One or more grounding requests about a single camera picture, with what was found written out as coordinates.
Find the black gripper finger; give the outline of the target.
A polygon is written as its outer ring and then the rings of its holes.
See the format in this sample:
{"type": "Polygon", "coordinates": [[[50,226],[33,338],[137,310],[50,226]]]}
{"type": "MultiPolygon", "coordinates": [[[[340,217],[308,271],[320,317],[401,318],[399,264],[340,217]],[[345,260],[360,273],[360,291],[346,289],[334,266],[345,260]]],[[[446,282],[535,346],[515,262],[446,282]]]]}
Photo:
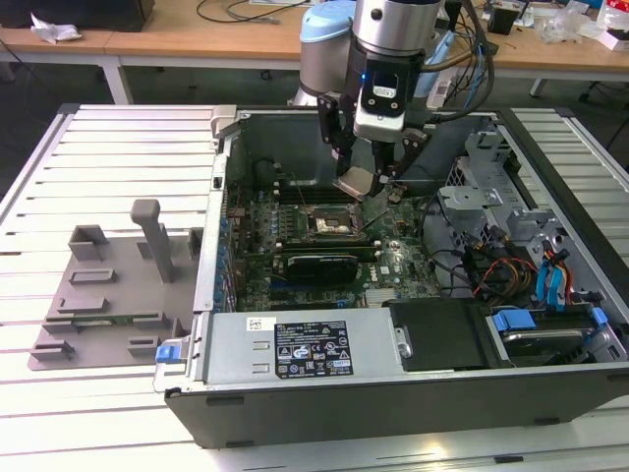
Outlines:
{"type": "Polygon", "coordinates": [[[330,93],[321,94],[316,100],[319,128],[322,140],[331,146],[336,157],[336,175],[342,176],[351,167],[352,148],[356,141],[353,131],[353,111],[344,114],[345,124],[341,125],[342,110],[339,101],[330,93]]]}
{"type": "Polygon", "coordinates": [[[394,157],[394,143],[372,142],[374,159],[372,186],[383,187],[391,178],[403,176],[418,159],[428,141],[427,133],[419,129],[408,130],[401,138],[404,152],[399,160],[394,157]]]}

